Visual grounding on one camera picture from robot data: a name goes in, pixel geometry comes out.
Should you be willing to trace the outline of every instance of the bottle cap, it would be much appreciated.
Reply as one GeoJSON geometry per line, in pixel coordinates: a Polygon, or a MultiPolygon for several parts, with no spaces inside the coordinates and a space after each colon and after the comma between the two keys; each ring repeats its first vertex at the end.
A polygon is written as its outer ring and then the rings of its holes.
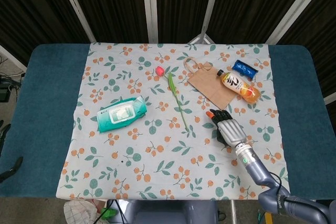
{"type": "Polygon", "coordinates": [[[217,73],[218,76],[221,76],[224,73],[224,71],[222,69],[220,69],[217,73]]]}

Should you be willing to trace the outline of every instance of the plastic bottle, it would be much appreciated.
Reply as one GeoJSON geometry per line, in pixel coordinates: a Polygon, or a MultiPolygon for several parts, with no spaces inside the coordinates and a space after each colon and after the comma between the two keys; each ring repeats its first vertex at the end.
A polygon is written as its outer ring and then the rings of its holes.
{"type": "Polygon", "coordinates": [[[230,72],[225,73],[222,69],[218,71],[217,75],[221,78],[224,86],[240,94],[248,103],[256,103],[258,101],[260,97],[259,90],[255,87],[251,87],[239,76],[230,72]]]}

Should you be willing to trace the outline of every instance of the brown paper bag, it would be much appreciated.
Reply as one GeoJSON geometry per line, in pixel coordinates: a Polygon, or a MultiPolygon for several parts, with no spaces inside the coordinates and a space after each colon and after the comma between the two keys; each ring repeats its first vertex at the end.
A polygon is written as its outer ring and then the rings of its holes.
{"type": "Polygon", "coordinates": [[[237,95],[237,93],[222,84],[222,81],[217,75],[218,69],[214,68],[209,62],[200,64],[197,63],[194,58],[188,57],[184,60],[184,66],[193,74],[188,79],[188,82],[221,110],[225,109],[230,101],[237,95]],[[198,69],[196,72],[188,65],[189,61],[196,63],[198,69]]]}

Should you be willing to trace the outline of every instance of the green object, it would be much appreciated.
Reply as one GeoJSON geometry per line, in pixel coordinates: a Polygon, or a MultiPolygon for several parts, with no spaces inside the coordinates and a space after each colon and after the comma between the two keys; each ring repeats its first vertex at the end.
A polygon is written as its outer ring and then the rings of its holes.
{"type": "Polygon", "coordinates": [[[182,110],[182,108],[180,106],[181,103],[180,103],[179,99],[177,98],[176,87],[175,87],[175,85],[173,83],[173,75],[172,75],[171,72],[169,72],[169,74],[168,74],[168,84],[169,84],[169,87],[170,87],[171,91],[173,92],[173,95],[175,96],[177,105],[178,105],[178,107],[180,109],[180,113],[181,113],[181,117],[182,117],[182,120],[183,120],[183,123],[184,123],[185,130],[189,132],[187,123],[185,122],[185,119],[184,119],[184,116],[183,116],[183,110],[182,110]]]}
{"type": "Polygon", "coordinates": [[[142,96],[116,102],[97,113],[97,122],[100,132],[125,127],[147,112],[142,96]]]}
{"type": "MultiPolygon", "coordinates": [[[[106,210],[106,207],[104,207],[103,209],[101,209],[102,212],[104,212],[106,210]]],[[[101,217],[102,220],[108,220],[113,216],[116,216],[118,214],[118,210],[113,209],[113,208],[109,208],[106,210],[106,212],[103,214],[103,216],[101,217]]]]}

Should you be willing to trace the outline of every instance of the gray machine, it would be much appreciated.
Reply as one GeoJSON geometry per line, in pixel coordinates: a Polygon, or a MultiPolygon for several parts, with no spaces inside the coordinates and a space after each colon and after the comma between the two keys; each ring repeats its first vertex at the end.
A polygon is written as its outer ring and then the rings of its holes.
{"type": "MultiPolygon", "coordinates": [[[[238,159],[257,185],[270,189],[259,194],[258,200],[266,212],[287,215],[312,224],[336,224],[336,200],[326,207],[311,200],[291,196],[263,165],[253,148],[246,144],[246,134],[227,111],[214,111],[217,140],[236,150],[238,159]]],[[[119,200],[124,223],[129,224],[216,224],[217,203],[211,200],[145,201],[119,200]]],[[[110,223],[123,223],[120,214],[110,223]]]]}

